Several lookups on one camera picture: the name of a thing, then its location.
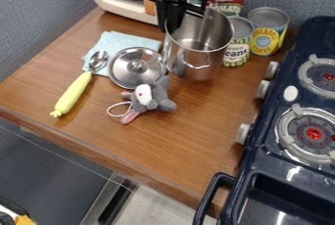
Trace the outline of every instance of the red can label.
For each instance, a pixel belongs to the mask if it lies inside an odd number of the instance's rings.
[[[221,13],[224,13],[228,17],[237,17],[240,15],[244,5],[244,0],[233,0],[233,1],[216,1],[210,0],[209,7],[213,8]]]

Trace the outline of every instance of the navy blue stove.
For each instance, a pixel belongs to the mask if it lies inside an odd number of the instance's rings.
[[[214,176],[194,225],[222,186],[231,194],[218,224],[335,224],[335,18],[306,21],[267,77],[259,116],[239,130],[240,174]]]

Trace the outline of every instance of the wooden tabletop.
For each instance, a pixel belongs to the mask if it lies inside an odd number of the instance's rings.
[[[212,82],[191,83],[172,77],[170,97],[176,112],[146,112],[129,125],[107,116],[124,91],[109,78],[94,76],[71,112],[49,112],[82,73],[82,57],[103,31],[163,40],[156,26],[95,9],[0,85],[0,116],[61,147],[90,158],[136,182],[197,207],[212,176],[235,175],[242,146],[235,136],[250,123],[255,99],[270,58],[252,56],[241,67],[223,67]],[[219,211],[227,197],[215,199]]]

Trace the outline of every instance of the light blue cloth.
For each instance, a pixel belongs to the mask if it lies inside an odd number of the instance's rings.
[[[115,31],[103,32],[98,43],[83,57],[84,66],[82,69],[88,71],[89,59],[95,52],[99,50],[105,50],[108,53],[110,59],[112,59],[113,56],[122,49],[143,47],[159,51],[161,45],[162,42],[153,39],[119,33]],[[109,76],[107,67],[95,71],[94,73]]]

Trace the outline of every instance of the gray stuffed toy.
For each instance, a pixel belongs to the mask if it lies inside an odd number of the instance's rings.
[[[137,86],[132,93],[122,92],[121,96],[131,104],[130,110],[121,117],[121,123],[128,124],[146,111],[174,112],[176,104],[168,98],[169,83],[170,78],[165,75],[158,81],[146,81],[146,84]]]

